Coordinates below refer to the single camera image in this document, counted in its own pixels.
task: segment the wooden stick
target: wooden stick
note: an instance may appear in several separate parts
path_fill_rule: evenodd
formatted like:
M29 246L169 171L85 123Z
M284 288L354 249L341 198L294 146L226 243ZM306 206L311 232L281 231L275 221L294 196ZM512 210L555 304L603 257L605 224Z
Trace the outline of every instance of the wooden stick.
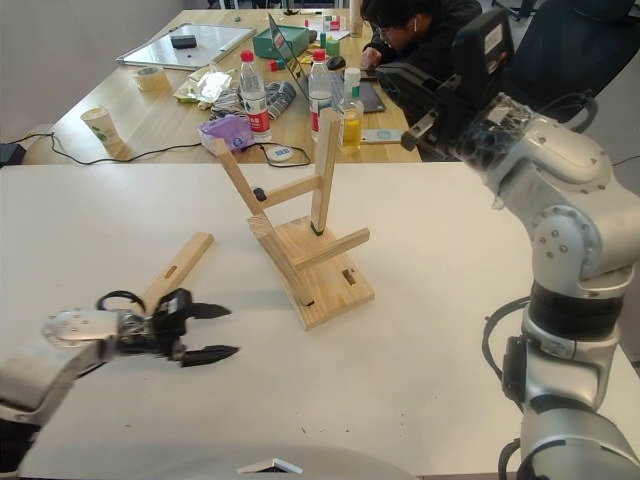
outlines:
M278 234L274 230L271 222L264 213L249 218L249 228L260 242L260 245L273 260L276 268L280 270L280 273L285 278L289 287L294 293L296 299L304 306L311 305L313 303L313 297L309 293L309 289L305 286L300 275L293 268L289 257L284 251Z
M240 167L238 166L238 162L236 162L235 157L229 151L229 147L222 139L216 139L212 142L213 151L215 152L216 157L222 163L223 168L229 175L229 178L236 186L236 190L244 200L244 203L247 204L249 210L251 210L252 215L259 215L263 212L262 207L260 206L260 202L256 199L256 196L251 190L249 183L247 183L247 179L242 174Z
M315 190L320 187L322 177L317 173L314 173L310 177L303 178L301 180L291 182L279 188L274 188L267 192L267 199L260 202L262 208L273 207L287 200L291 200L300 195L304 195L311 190Z
M329 260L336 255L339 255L347 250L351 250L353 247L363 244L369 240L369 229L363 228L354 232L346 237L342 237L338 240L325 245L322 248L318 248L302 257L293 260L293 266L297 269L308 268L318 263Z
M320 113L320 139L316 148L316 173L322 177L320 187L313 191L311 228L321 235L327 225L333 167L338 153L340 120L335 110L324 108Z
M175 290L180 286L212 242L213 235L198 232L184 244L167 268L162 271L142 295L142 300L144 300L144 304L147 307L147 313L153 313L158 301L171 290Z

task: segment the white table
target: white table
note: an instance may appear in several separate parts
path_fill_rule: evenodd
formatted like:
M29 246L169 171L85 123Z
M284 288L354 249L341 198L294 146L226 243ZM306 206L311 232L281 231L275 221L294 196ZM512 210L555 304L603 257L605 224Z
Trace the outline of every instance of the white table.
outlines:
M309 173L242 168L263 187ZM192 322L186 342L242 347L189 369L118 359L79 381L24 474L129 476L244 442L344 447L414 474L495 471L520 414L482 359L483 317L526 295L531 273L524 229L491 203L460 164L337 165L329 224L371 229L352 256L376 299L304 332L219 165L2 169L0 356L48 314L141 292L198 230L216 242L184 286L233 314ZM519 323L496 332L496 358ZM636 451L638 405L640 382L618 352L602 412Z

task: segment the gray wall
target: gray wall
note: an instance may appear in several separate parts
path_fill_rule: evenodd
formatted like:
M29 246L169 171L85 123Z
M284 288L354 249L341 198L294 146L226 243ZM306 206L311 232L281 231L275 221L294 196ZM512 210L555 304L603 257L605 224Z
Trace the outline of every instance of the gray wall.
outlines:
M204 0L0 0L0 138L54 123L181 10Z

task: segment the person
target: person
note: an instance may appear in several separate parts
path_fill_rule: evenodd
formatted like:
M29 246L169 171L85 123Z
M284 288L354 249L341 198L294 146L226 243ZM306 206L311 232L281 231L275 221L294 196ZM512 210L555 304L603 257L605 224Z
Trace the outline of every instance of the person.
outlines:
M361 13L374 29L362 52L363 70L401 61L442 82L454 73L456 34L482 8L476 0L363 0ZM407 116L410 125L417 120Z

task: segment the whiteboard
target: whiteboard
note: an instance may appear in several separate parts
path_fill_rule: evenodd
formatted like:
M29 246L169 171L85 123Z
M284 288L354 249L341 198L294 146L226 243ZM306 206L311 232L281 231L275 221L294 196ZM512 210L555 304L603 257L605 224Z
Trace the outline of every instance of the whiteboard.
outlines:
M116 58L116 62L124 65L160 65L179 70L197 70L224 58L255 31L255 28L247 27L187 23L121 55ZM194 48L175 49L171 45L171 35L195 35L198 45Z

